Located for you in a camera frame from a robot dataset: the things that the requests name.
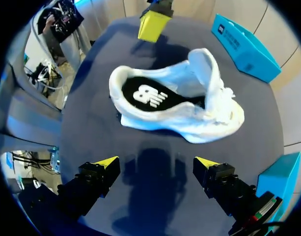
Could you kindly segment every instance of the new balance logo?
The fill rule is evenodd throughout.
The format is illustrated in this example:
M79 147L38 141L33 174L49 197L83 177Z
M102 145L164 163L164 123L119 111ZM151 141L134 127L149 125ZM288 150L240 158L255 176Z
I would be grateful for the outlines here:
M166 95L165 93L160 92L159 94L158 90L148 85L139 86L138 91L134 92L133 94L133 98L136 101L142 102L144 104L150 102L150 106L154 108L159 106L167 97L168 95Z

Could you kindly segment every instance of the shoe laces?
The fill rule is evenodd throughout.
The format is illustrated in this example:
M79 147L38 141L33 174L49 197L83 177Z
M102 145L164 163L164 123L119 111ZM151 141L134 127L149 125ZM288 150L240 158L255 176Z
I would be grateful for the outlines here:
M222 87L215 97L215 107L204 116L204 120L215 124L228 124L231 120L232 106L235 95L231 88Z

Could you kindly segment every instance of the shoe heel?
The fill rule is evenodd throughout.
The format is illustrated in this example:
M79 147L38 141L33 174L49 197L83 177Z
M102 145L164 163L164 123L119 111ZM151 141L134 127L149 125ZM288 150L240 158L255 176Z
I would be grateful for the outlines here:
M142 121L139 119L128 118L124 115L121 117L121 125L141 130L157 130L161 129L161 127L155 122Z

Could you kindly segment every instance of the shoe tongue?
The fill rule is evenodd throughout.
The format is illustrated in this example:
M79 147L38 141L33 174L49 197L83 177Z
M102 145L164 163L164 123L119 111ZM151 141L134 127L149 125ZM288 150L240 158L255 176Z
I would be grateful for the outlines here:
M218 64L206 48L190 51L188 58L191 69L207 91L205 110L212 113L217 109L217 95L223 87Z

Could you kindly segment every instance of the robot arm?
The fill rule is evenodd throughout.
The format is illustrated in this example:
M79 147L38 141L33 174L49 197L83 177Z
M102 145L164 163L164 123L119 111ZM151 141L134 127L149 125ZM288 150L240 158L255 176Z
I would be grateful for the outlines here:
M155 43L173 16L173 0L148 0L147 2L150 6L140 17L138 39Z
M228 163L219 164L201 157L194 158L193 174L208 198L215 198L228 216L236 222L230 236L264 236L269 222L279 209L282 199L267 191L261 197L255 195L256 186L247 185L234 174Z

